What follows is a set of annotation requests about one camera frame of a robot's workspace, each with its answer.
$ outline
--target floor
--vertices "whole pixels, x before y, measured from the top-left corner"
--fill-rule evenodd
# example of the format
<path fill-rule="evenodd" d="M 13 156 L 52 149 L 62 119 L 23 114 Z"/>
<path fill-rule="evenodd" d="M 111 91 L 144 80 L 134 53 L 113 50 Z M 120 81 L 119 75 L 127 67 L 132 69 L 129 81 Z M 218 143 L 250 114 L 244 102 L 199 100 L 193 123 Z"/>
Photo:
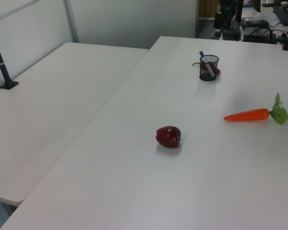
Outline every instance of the floor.
<path fill-rule="evenodd" d="M 211 33 L 215 31 L 213 28 L 213 20 L 199 20 L 198 23 L 198 38 L 212 39 Z"/>

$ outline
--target toy vegetable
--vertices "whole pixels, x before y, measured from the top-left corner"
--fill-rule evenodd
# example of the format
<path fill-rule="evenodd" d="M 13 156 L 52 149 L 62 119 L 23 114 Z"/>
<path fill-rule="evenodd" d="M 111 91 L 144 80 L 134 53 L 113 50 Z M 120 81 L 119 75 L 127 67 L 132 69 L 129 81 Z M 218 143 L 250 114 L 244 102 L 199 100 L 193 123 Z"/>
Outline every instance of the toy vegetable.
<path fill-rule="evenodd" d="M 165 126 L 157 130 L 156 140 L 167 148 L 176 148 L 180 143 L 181 131 L 174 126 Z"/>
<path fill-rule="evenodd" d="M 288 120 L 288 113 L 286 109 L 281 108 L 279 94 L 277 93 L 275 97 L 275 103 L 271 111 L 268 109 L 255 109 L 246 111 L 239 114 L 232 114 L 224 117 L 227 121 L 254 121 L 254 120 L 264 120 L 271 115 L 271 117 L 280 125 L 284 124 Z"/>

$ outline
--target blue pen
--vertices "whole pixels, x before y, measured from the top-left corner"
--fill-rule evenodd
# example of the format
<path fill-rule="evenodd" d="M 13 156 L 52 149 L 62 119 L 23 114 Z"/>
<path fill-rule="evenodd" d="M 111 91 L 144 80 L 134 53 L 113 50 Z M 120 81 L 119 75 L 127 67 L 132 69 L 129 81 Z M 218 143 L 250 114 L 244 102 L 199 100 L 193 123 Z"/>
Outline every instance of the blue pen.
<path fill-rule="evenodd" d="M 213 70 L 212 70 L 212 68 L 211 68 L 211 66 L 210 66 L 210 64 L 209 64 L 209 62 L 208 62 L 208 60 L 206 59 L 206 57 L 205 57 L 203 51 L 200 51 L 200 55 L 201 55 L 201 57 L 203 58 L 203 61 L 204 61 L 205 65 L 206 65 L 207 70 L 209 71 L 211 77 L 215 77 L 215 73 L 213 72 Z"/>

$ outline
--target keyboard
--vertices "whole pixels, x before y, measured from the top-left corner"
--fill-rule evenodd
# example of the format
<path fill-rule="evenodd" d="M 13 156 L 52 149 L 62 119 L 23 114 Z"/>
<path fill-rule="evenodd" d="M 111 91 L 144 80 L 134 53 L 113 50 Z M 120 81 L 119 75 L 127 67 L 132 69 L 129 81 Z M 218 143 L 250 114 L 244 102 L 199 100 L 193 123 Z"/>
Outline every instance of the keyboard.
<path fill-rule="evenodd" d="M 274 13 L 283 25 L 288 25 L 288 9 L 282 6 L 272 6 Z"/>

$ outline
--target white wall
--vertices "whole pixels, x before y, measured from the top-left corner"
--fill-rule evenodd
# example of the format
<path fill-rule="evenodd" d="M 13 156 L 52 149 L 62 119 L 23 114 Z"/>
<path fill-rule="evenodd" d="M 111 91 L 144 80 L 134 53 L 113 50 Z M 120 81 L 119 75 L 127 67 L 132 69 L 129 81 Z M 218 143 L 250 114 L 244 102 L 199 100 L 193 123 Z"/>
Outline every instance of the white wall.
<path fill-rule="evenodd" d="M 30 5 L 38 0 L 1 0 L 0 1 L 0 17 L 4 17 L 10 12 L 18 11 L 27 5 Z"/>
<path fill-rule="evenodd" d="M 150 47 L 161 36 L 194 37 L 199 0 L 67 0 L 80 43 Z"/>
<path fill-rule="evenodd" d="M 71 41 L 64 0 L 40 0 L 0 19 L 0 51 L 12 79 Z"/>

